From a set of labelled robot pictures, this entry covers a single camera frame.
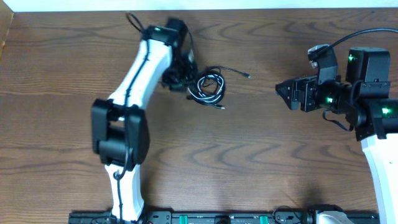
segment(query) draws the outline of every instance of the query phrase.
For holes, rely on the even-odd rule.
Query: green led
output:
[[[391,110],[390,110],[389,108],[382,108],[381,110],[382,110],[382,112],[383,112],[384,114],[391,113]]]
[[[354,57],[352,54],[350,54],[350,55],[348,56],[348,60],[349,60],[350,62],[352,62],[354,59],[355,59],[355,57]]]

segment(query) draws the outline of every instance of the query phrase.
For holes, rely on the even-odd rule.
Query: wooden tabletop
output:
[[[333,203],[377,211],[371,173],[354,133],[322,111],[290,111],[274,91],[313,75],[307,49],[370,27],[398,28],[398,9],[136,12],[142,23],[178,16],[200,68],[222,65],[226,110],[158,86],[147,109],[142,166],[146,204],[174,210],[267,211]],[[139,34],[123,12],[17,13],[0,61],[0,222],[66,223],[74,210],[112,207],[108,175],[91,149],[90,108],[125,77]],[[398,96],[398,36],[366,34],[335,48],[390,50]],[[337,116],[344,121],[344,116]]]

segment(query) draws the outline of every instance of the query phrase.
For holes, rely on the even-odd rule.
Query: white wall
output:
[[[398,7],[398,0],[4,0],[14,12]]]

